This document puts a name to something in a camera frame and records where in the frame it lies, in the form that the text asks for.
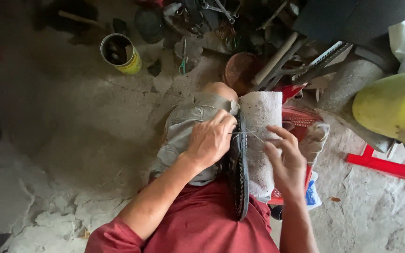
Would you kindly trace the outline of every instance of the white towel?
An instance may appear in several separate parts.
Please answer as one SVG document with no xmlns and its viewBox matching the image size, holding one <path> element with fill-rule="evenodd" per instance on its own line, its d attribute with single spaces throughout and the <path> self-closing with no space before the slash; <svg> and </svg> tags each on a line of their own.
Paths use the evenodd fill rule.
<svg viewBox="0 0 405 253">
<path fill-rule="evenodd" d="M 257 91 L 239 99 L 240 110 L 246 120 L 247 131 L 265 141 L 277 135 L 266 130 L 267 125 L 282 126 L 282 92 Z M 256 198 L 270 197 L 274 189 L 273 168 L 263 152 L 264 143 L 247 134 L 249 193 Z"/>
</svg>

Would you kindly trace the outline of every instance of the yellow-green plastic object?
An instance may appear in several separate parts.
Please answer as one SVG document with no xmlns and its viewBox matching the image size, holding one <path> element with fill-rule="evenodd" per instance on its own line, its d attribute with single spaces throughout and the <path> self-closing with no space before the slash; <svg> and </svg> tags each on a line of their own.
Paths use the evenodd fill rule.
<svg viewBox="0 0 405 253">
<path fill-rule="evenodd" d="M 405 73 L 361 89 L 354 98 L 352 113 L 365 128 L 405 143 Z"/>
</svg>

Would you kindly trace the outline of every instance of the red shirt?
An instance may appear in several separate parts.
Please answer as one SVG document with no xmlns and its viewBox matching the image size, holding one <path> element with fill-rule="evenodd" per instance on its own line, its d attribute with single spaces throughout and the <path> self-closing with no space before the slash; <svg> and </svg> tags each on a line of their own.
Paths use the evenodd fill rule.
<svg viewBox="0 0 405 253">
<path fill-rule="evenodd" d="M 270 236 L 270 209 L 249 197 L 242 221 L 235 210 L 224 178 L 205 185 L 184 187 L 156 231 L 143 241 L 121 218 L 95 230 L 86 253 L 279 253 Z"/>
</svg>

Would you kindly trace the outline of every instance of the knee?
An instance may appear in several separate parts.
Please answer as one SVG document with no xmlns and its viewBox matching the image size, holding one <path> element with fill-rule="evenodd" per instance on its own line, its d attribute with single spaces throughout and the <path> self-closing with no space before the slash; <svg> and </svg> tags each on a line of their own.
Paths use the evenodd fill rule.
<svg viewBox="0 0 405 253">
<path fill-rule="evenodd" d="M 229 86 L 222 82 L 211 82 L 208 83 L 202 90 L 202 92 L 208 92 L 208 93 L 215 93 L 217 95 L 220 95 L 224 97 L 225 99 L 229 101 L 238 101 L 239 96 L 235 92 L 235 90 L 231 89 Z"/>
</svg>

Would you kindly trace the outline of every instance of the yellow can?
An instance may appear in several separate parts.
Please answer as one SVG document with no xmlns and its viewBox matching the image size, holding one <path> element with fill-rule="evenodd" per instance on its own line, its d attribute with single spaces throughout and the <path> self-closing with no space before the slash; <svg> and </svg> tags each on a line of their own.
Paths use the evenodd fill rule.
<svg viewBox="0 0 405 253">
<path fill-rule="evenodd" d="M 137 74 L 142 68 L 142 59 L 131 40 L 120 34 L 107 35 L 100 46 L 103 59 L 126 75 Z"/>
<path fill-rule="evenodd" d="M 405 143 L 405 73 L 361 89 L 354 98 L 352 114 L 365 128 Z"/>
</svg>

